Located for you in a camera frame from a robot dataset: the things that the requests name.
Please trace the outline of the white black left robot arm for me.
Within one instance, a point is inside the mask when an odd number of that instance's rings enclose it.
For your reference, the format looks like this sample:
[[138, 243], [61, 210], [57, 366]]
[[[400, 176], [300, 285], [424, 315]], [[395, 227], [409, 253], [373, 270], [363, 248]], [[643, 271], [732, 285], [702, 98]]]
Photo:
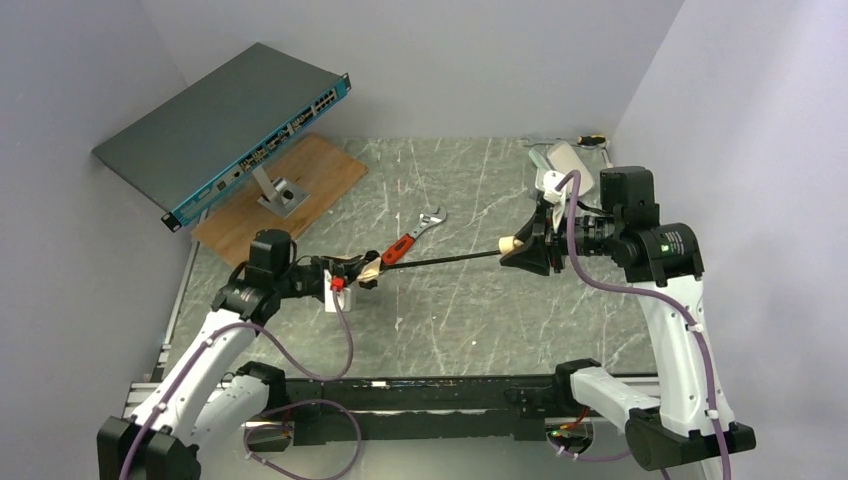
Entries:
[[344, 377], [347, 360], [335, 375], [308, 370], [267, 328], [285, 299], [313, 297], [330, 303], [351, 343], [344, 314], [352, 305], [350, 287], [381, 258], [369, 250], [351, 258], [312, 256], [302, 264], [297, 245], [283, 230], [261, 230], [247, 260], [220, 288], [191, 345], [177, 365], [126, 418], [108, 418], [97, 434], [102, 479], [198, 479], [203, 457], [253, 417], [291, 412], [296, 418], [325, 405], [323, 399], [294, 401], [286, 374], [251, 361], [237, 369], [222, 392], [216, 389], [233, 361], [260, 335], [301, 373], [324, 384]]

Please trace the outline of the mint green umbrella case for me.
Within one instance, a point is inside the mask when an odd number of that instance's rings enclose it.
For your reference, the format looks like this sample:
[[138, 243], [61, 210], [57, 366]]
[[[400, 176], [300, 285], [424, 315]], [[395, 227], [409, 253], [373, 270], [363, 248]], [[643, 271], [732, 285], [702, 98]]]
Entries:
[[583, 197], [595, 186], [595, 181], [584, 162], [577, 155], [575, 148], [566, 141], [556, 141], [545, 152], [538, 146], [532, 146], [528, 151], [529, 158], [536, 167], [534, 187], [543, 189], [543, 175], [548, 171], [567, 174], [577, 170], [581, 174], [579, 196]]

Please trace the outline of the grey blue network switch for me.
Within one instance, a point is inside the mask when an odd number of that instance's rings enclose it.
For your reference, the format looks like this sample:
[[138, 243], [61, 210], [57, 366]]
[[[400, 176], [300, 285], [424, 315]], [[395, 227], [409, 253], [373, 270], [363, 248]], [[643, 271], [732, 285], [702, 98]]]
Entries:
[[92, 153], [176, 232], [350, 90], [348, 74], [255, 43]]

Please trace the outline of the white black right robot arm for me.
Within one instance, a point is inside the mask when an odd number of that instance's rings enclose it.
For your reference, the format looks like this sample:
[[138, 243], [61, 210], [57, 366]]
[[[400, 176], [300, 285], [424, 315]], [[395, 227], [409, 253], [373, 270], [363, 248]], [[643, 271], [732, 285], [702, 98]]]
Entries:
[[736, 420], [715, 368], [694, 231], [661, 221], [654, 177], [644, 167], [601, 172], [598, 214], [581, 205], [581, 183], [575, 170], [539, 170], [534, 213], [501, 239], [500, 264], [542, 276], [570, 266], [585, 278], [582, 258], [609, 257], [625, 275], [616, 292], [635, 296], [647, 322], [660, 394], [644, 394], [581, 359], [555, 369], [554, 402], [607, 419], [647, 471], [698, 463], [709, 479], [730, 478], [731, 455], [752, 450], [756, 436]]

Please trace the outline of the beige umbrella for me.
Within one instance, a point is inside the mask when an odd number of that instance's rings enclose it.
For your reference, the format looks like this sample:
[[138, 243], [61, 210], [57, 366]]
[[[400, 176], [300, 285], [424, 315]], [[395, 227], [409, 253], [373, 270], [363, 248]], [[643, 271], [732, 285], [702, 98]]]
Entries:
[[483, 252], [475, 252], [468, 253], [463, 255], [456, 256], [447, 256], [447, 257], [439, 257], [427, 260], [417, 260], [410, 262], [400, 262], [395, 264], [387, 264], [380, 259], [375, 260], [374, 262], [368, 263], [363, 270], [358, 274], [357, 277], [352, 280], [346, 279], [343, 276], [332, 276], [330, 278], [330, 288], [332, 291], [340, 291], [342, 287], [347, 287], [352, 285], [353, 283], [359, 282], [362, 285], [365, 285], [372, 280], [375, 280], [382, 272], [386, 270], [393, 269], [404, 269], [404, 268], [414, 268], [421, 266], [429, 266], [429, 265], [437, 265], [437, 264], [445, 264], [445, 263], [453, 263], [464, 260], [472, 260], [477, 258], [484, 257], [492, 257], [492, 256], [504, 256], [509, 254], [510, 252], [516, 250], [518, 247], [522, 246], [523, 242], [519, 240], [515, 236], [502, 237], [498, 241], [498, 248], [496, 250], [483, 251]]

